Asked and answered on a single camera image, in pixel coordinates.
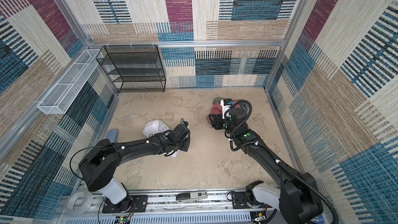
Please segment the white cloth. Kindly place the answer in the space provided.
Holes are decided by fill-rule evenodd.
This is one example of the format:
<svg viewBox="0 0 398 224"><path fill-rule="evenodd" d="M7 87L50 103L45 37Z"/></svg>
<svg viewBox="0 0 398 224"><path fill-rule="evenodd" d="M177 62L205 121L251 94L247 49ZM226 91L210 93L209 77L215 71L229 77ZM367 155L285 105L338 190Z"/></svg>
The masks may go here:
<svg viewBox="0 0 398 224"><path fill-rule="evenodd" d="M178 154L177 138L173 130L162 120L149 121L144 129L143 135L147 138L146 143L156 148L157 155L175 158Z"/></svg>

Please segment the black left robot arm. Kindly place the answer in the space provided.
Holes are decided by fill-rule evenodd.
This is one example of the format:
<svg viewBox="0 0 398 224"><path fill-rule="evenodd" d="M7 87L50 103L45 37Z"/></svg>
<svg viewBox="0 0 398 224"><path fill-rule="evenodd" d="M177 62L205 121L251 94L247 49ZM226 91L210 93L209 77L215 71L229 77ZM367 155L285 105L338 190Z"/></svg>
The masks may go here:
<svg viewBox="0 0 398 224"><path fill-rule="evenodd" d="M129 207L133 200L124 185L114 178L116 168L128 161L145 156L171 156L181 150L187 152L190 129L186 121L173 130L166 130L142 140L112 143L99 141L79 163L79 170L90 192L100 192L113 205Z"/></svg>

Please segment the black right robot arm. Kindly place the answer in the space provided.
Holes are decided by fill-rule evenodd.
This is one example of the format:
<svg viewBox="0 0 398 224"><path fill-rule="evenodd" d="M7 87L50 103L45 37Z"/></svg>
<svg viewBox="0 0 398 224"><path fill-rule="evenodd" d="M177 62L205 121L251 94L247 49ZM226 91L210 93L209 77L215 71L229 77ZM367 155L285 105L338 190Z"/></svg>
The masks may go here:
<svg viewBox="0 0 398 224"><path fill-rule="evenodd" d="M252 198L278 209L288 224L305 224L322 214L320 197L307 187L310 185L317 190L315 179L309 173L302 174L290 167L266 146L260 135L246 123L248 114L244 109L233 108L229 114L226 118L221 114L209 114L206 119L214 129L225 130L233 140L231 145L252 157L271 176L280 190L275 205L268 203L269 197L260 192L262 183L250 188Z"/></svg>

